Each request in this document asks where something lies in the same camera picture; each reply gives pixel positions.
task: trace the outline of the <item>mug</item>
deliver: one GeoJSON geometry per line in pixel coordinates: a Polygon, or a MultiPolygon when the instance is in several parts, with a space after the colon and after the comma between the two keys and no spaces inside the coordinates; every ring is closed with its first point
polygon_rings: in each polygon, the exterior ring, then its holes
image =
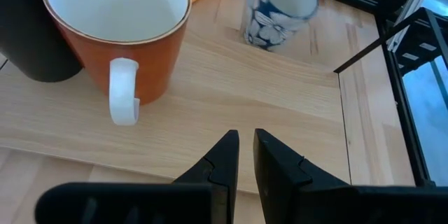
{"type": "Polygon", "coordinates": [[[191,0],[43,0],[85,70],[109,97],[112,120],[133,125],[160,97],[181,47],[191,0]]]}
{"type": "Polygon", "coordinates": [[[314,17],[319,0],[246,0],[246,4],[244,39],[273,50],[314,17]]]}
{"type": "Polygon", "coordinates": [[[27,77],[64,81],[82,69],[42,0],[0,0],[0,6],[0,52],[27,77]]]}

